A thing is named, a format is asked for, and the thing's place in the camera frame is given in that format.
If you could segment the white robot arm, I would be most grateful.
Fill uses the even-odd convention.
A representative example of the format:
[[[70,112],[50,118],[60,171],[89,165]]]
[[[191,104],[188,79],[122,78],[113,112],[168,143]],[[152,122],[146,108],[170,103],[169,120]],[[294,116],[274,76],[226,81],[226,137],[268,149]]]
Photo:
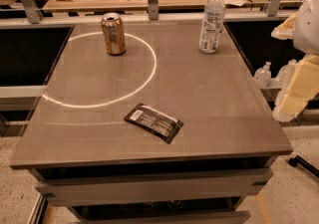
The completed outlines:
[[[276,27],[271,36],[293,41],[305,56],[290,63],[281,82],[281,90],[272,112],[274,119],[289,122],[319,94],[319,0],[303,0],[299,10]]]

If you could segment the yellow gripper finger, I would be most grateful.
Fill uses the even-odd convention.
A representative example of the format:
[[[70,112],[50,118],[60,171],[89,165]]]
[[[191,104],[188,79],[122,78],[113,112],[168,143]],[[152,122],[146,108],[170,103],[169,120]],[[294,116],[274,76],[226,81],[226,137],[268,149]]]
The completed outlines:
[[[271,36],[278,40],[292,40],[296,17],[297,13],[293,13],[291,16],[289,16],[283,23],[281,23],[271,32]]]
[[[298,63],[289,66],[275,101],[273,118],[280,122],[292,121],[318,94],[319,56],[306,54]]]

